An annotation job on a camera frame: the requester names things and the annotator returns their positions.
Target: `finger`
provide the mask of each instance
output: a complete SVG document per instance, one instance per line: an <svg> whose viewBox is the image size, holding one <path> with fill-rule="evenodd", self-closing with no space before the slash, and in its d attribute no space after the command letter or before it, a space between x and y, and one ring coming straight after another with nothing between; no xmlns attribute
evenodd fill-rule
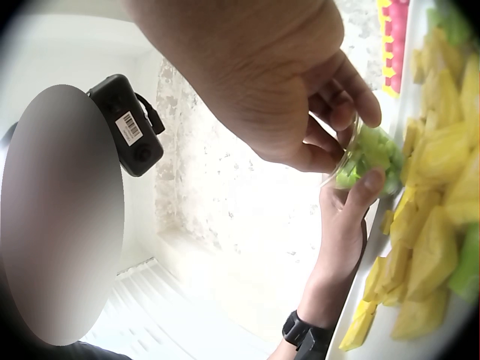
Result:
<svg viewBox="0 0 480 360"><path fill-rule="evenodd" d="M332 79L318 91L320 97L332 109L329 116L329 124L335 131L345 130L353 120L355 109L350 95Z"/></svg>
<svg viewBox="0 0 480 360"><path fill-rule="evenodd" d="M344 52L339 50L330 61L336 67L333 77L351 96L362 120L370 127L380 125L382 121L380 104Z"/></svg>
<svg viewBox="0 0 480 360"><path fill-rule="evenodd" d="M308 98L308 109L319 119L322 119L322 121L325 121L325 123L330 125L332 108L320 95L314 94Z"/></svg>
<svg viewBox="0 0 480 360"><path fill-rule="evenodd" d="M340 161L343 156L343 149L338 141L327 133L312 116L308 117L307 131L303 141L325 149L336 161Z"/></svg>
<svg viewBox="0 0 480 360"><path fill-rule="evenodd" d="M338 138L338 143L340 146L344 149L347 148L348 144L350 143L353 135L353 124L350 124L345 130L339 131L336 133L336 136Z"/></svg>
<svg viewBox="0 0 480 360"><path fill-rule="evenodd" d="M331 173L337 164L332 156L321 147L301 144L293 156L279 161L302 172Z"/></svg>
<svg viewBox="0 0 480 360"><path fill-rule="evenodd" d="M385 182L385 172L381 168L368 171L352 187L342 210L345 226L358 226L369 206L380 194Z"/></svg>

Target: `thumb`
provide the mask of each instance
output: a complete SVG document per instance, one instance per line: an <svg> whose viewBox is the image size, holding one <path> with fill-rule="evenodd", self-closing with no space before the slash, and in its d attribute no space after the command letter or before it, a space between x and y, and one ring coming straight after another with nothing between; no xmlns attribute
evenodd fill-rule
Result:
<svg viewBox="0 0 480 360"><path fill-rule="evenodd" d="M370 205L382 191L385 172L382 168L368 171L348 193L342 210L342 218L346 224L357 226L365 216Z"/></svg>

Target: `wrist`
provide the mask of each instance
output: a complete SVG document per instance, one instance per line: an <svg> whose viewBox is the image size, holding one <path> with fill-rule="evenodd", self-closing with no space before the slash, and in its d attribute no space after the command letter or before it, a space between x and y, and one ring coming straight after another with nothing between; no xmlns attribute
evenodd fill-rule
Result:
<svg viewBox="0 0 480 360"><path fill-rule="evenodd" d="M343 309L354 274L323 275L309 278L297 314L302 321L310 325L333 329Z"/></svg>

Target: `black wristwatch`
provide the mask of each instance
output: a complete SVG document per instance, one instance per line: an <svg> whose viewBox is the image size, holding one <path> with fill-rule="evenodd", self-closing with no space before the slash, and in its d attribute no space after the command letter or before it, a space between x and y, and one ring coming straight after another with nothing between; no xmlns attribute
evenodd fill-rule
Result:
<svg viewBox="0 0 480 360"><path fill-rule="evenodd" d="M297 347L294 360L324 359L332 334L332 330L322 329L302 321L297 311L290 314L282 329L285 341Z"/></svg>

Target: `pineapple piece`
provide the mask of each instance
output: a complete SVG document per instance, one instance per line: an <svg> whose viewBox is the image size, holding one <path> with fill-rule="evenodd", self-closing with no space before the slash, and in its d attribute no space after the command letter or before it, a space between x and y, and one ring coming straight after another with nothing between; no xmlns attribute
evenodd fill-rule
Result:
<svg viewBox="0 0 480 360"><path fill-rule="evenodd" d="M412 118L407 120L407 130L405 132L405 140L403 141L402 154L405 157L410 156L415 144L415 138L417 135L416 121Z"/></svg>
<svg viewBox="0 0 480 360"><path fill-rule="evenodd" d="M409 261L407 264L407 269L405 270L405 279L399 286L384 296L384 301L382 303L384 306L398 306L403 303L403 300L407 294L407 283L410 277L411 269L412 263Z"/></svg>
<svg viewBox="0 0 480 360"><path fill-rule="evenodd" d="M432 131L439 128L438 115L435 110L428 110L427 118L425 120L425 134L429 134Z"/></svg>
<svg viewBox="0 0 480 360"><path fill-rule="evenodd" d="M439 27L432 29L430 41L432 48L437 51L436 56L439 57L436 65L446 65L456 83L463 70L464 58L462 53L450 45L446 39L445 32Z"/></svg>
<svg viewBox="0 0 480 360"><path fill-rule="evenodd" d="M433 131L415 166L417 181L423 184L443 185L456 179L468 156L467 128L464 122Z"/></svg>
<svg viewBox="0 0 480 360"><path fill-rule="evenodd" d="M393 214L393 219L396 219L398 214L403 210L405 204L409 201L413 201L415 197L415 192L417 191L416 188L412 187L405 187L405 190L403 191L402 197L400 201L398 202L398 205L396 206L395 213Z"/></svg>
<svg viewBox="0 0 480 360"><path fill-rule="evenodd" d="M394 217L390 225L390 241L392 247L398 243L403 243L403 237L408 236L410 224L417 214L417 207L413 201L408 201L402 208L397 217Z"/></svg>
<svg viewBox="0 0 480 360"><path fill-rule="evenodd" d="M422 67L422 54L421 50L414 49L412 53L412 60L410 68L413 74L413 83L422 84L425 80L425 72Z"/></svg>
<svg viewBox="0 0 480 360"><path fill-rule="evenodd" d="M375 314L375 310L377 310L377 303L375 301L366 302L366 301L360 300L355 310L355 313L353 314L353 319L355 320L364 312L373 315Z"/></svg>
<svg viewBox="0 0 480 360"><path fill-rule="evenodd" d="M382 233L384 235L388 235L390 233L390 225L392 225L392 221L393 221L393 211L392 210L385 211L384 218L380 225L380 229L382 230Z"/></svg>
<svg viewBox="0 0 480 360"><path fill-rule="evenodd" d="M479 146L477 145L458 179L447 187L444 196L445 205L480 200L479 155Z"/></svg>
<svg viewBox="0 0 480 360"><path fill-rule="evenodd" d="M343 351L349 351L361 346L367 337L372 321L373 315L368 312L364 312L354 319L338 348Z"/></svg>
<svg viewBox="0 0 480 360"><path fill-rule="evenodd" d="M475 147L479 143L479 55L472 53L465 66L462 90L460 92L460 105L463 116L467 123L470 135L470 146Z"/></svg>
<svg viewBox="0 0 480 360"><path fill-rule="evenodd" d="M407 183L408 173L410 172L411 165L412 165L412 158L408 157L402 166L402 170L400 171L400 181L404 186Z"/></svg>
<svg viewBox="0 0 480 360"><path fill-rule="evenodd" d="M372 265L372 268L365 280L365 290L363 291L363 301L371 302L375 300L375 287L377 286L380 273L385 264L385 258L378 256Z"/></svg>
<svg viewBox="0 0 480 360"><path fill-rule="evenodd" d="M405 271L409 258L410 249L407 249L401 244L392 246L392 250L386 258L384 270L378 280L378 284L383 288L383 290L379 291L380 293L387 294L400 286L405 279Z"/></svg>
<svg viewBox="0 0 480 360"><path fill-rule="evenodd" d="M480 220L480 203L478 201L465 201L445 205L445 212L454 225L475 223Z"/></svg>
<svg viewBox="0 0 480 360"><path fill-rule="evenodd" d="M435 70L435 61L432 48L432 42L429 36L426 35L423 38L423 48L420 54L421 67L424 74L428 74L432 69Z"/></svg>
<svg viewBox="0 0 480 360"><path fill-rule="evenodd" d="M462 121L460 94L448 69L443 69L438 73L437 90L435 101L438 114L438 128Z"/></svg>
<svg viewBox="0 0 480 360"><path fill-rule="evenodd" d="M440 327L444 320L447 297L446 287L441 287L421 302L405 300L395 321L391 338L415 339Z"/></svg>
<svg viewBox="0 0 480 360"><path fill-rule="evenodd" d="M415 204L417 212L409 223L405 236L399 239L399 242L408 249L415 246L425 221L427 220L432 209L440 205L442 195L435 190L417 190L415 193Z"/></svg>
<svg viewBox="0 0 480 360"><path fill-rule="evenodd" d="M428 113L428 85L427 80L423 83L420 90L420 119L426 119Z"/></svg>
<svg viewBox="0 0 480 360"><path fill-rule="evenodd" d="M436 206L430 212L413 248L407 300L425 299L448 278L457 263L453 225L444 208Z"/></svg>

